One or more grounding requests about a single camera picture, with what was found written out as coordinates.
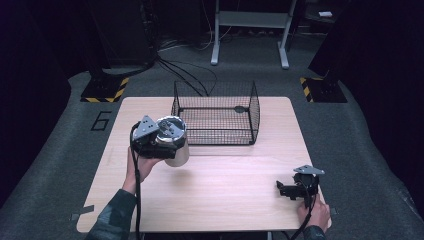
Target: sleeve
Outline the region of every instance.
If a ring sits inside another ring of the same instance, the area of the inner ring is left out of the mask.
[[[309,226],[303,230],[305,240],[326,240],[324,231],[318,226]]]
[[[136,197],[119,189],[97,218],[86,240],[128,239]]]

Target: black curtain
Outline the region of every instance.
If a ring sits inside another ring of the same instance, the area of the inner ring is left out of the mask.
[[[352,1],[310,64],[352,92],[372,140],[424,216],[424,3]]]
[[[30,167],[65,109],[68,79],[87,71],[70,15],[84,24],[91,59],[108,67],[84,0],[0,3],[0,206]]]

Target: black wire basket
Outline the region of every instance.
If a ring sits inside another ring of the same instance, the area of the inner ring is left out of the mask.
[[[191,145],[253,145],[260,108],[255,82],[175,82],[172,115]]]

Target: wooden table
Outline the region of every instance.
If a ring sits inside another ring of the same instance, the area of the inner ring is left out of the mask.
[[[125,98],[105,147],[77,229],[88,232],[122,186],[131,127],[144,115],[171,112],[172,97]],[[293,169],[311,164],[293,107],[285,97],[260,97],[252,146],[190,146],[179,168],[158,163],[141,184],[141,231],[273,231],[299,228],[301,200],[280,196],[276,180],[293,185]],[[135,229],[135,212],[132,230]]]

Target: hazard tape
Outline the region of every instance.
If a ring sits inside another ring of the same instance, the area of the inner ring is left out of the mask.
[[[302,84],[303,93],[305,94],[306,100],[308,102],[314,102],[311,91],[309,90],[309,87],[306,83],[306,79],[322,80],[322,78],[300,78],[300,83]]]
[[[118,91],[116,92],[114,97],[110,97],[110,98],[81,98],[81,102],[92,102],[92,103],[96,103],[96,102],[117,102],[119,101],[119,99],[121,98],[122,94],[124,93],[125,87],[127,86],[128,83],[128,78],[125,78],[124,80],[122,80],[121,85],[119,86]]]

